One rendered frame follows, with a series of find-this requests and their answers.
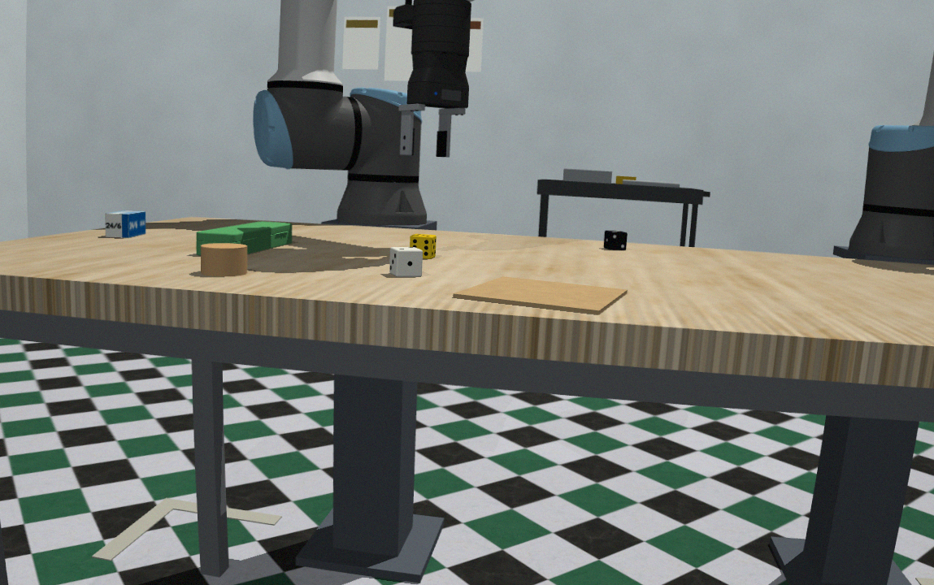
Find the brown cylinder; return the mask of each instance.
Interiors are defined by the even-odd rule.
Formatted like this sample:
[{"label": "brown cylinder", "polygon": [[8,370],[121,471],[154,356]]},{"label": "brown cylinder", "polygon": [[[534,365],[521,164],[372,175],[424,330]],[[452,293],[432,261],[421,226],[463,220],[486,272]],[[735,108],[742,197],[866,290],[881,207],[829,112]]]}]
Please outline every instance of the brown cylinder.
[{"label": "brown cylinder", "polygon": [[203,244],[199,247],[199,271],[202,276],[240,276],[246,274],[245,244]]}]

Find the checkered floor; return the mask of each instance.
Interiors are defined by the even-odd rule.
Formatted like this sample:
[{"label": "checkered floor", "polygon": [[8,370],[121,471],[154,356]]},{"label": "checkered floor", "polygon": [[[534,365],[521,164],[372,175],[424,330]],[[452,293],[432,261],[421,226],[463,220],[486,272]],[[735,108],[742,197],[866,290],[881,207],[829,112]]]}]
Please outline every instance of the checkered floor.
[{"label": "checkered floor", "polygon": [[[12,585],[214,582],[188,512],[91,557],[155,502],[195,501],[191,384],[183,359],[0,340]],[[332,377],[228,366],[224,389],[228,504],[282,516],[229,521],[255,567],[237,582],[391,583],[293,562],[332,507]],[[823,433],[823,416],[436,384],[417,421],[415,512],[445,518],[425,585],[769,584],[769,536],[805,536]],[[934,578],[934,423],[894,559]]]}]

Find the green box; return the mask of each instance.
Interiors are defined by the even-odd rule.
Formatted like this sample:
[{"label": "green box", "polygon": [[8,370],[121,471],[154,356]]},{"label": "green box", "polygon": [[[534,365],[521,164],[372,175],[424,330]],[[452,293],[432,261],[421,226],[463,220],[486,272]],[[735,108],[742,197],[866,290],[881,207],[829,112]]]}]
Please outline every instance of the green box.
[{"label": "green box", "polygon": [[247,254],[289,244],[291,223],[252,222],[196,232],[196,254],[203,244],[245,244]]}]

